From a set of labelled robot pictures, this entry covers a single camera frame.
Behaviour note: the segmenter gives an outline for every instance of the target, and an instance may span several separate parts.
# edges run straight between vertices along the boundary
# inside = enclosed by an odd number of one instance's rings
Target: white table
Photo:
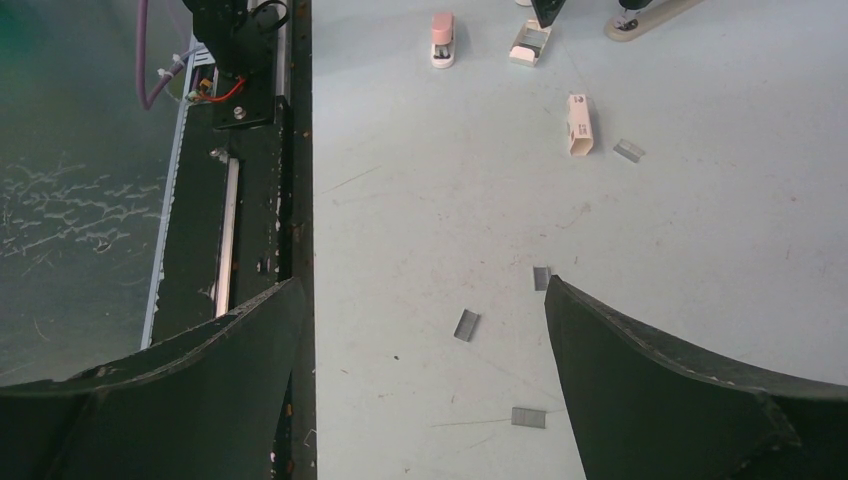
[[[615,2],[569,0],[533,69],[507,58],[531,11],[495,3],[314,5],[319,478],[583,478],[534,265],[718,353],[848,382],[848,7],[712,0],[616,44]],[[457,61],[435,70],[447,9]],[[596,112],[585,158],[570,92]]]

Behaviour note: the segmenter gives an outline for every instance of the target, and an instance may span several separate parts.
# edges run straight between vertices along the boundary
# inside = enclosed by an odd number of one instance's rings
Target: gray staple strip
[[[519,427],[545,428],[545,415],[542,410],[512,407],[512,424]]]
[[[536,285],[537,292],[546,291],[550,280],[551,267],[533,267],[533,283]]]
[[[470,310],[463,310],[462,316],[459,317],[459,324],[456,326],[456,331],[453,332],[453,336],[463,342],[471,341],[471,334],[474,333],[474,326],[477,325],[477,320],[479,319],[480,315],[477,315]]]
[[[645,155],[644,150],[624,139],[620,140],[612,150],[633,163],[639,163],[639,159]]]

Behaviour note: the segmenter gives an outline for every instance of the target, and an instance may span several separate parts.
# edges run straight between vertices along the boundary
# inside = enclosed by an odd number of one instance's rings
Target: red wire
[[[206,95],[203,92],[199,92],[199,95],[200,95],[200,98],[206,100],[207,102],[224,102],[228,98],[235,95],[236,92],[241,90],[241,87],[244,86],[244,82],[246,82],[246,81],[247,81],[247,79],[245,79],[244,77],[239,77],[239,81],[236,83],[236,85],[233,87],[233,89],[230,90],[229,92],[227,92],[226,94],[221,95],[220,97],[210,97],[209,95]]]

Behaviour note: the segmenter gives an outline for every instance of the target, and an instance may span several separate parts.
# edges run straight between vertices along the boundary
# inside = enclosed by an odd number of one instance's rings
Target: pink stapler
[[[433,44],[430,47],[430,62],[436,68],[453,65],[456,42],[453,37],[453,13],[433,15]]]

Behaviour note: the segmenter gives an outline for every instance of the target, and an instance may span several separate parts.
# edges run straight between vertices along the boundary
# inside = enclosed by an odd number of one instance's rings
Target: scratched floor
[[[0,2],[0,385],[140,343],[177,109],[138,106],[133,2],[112,3]],[[183,47],[162,4],[150,28],[152,84]]]

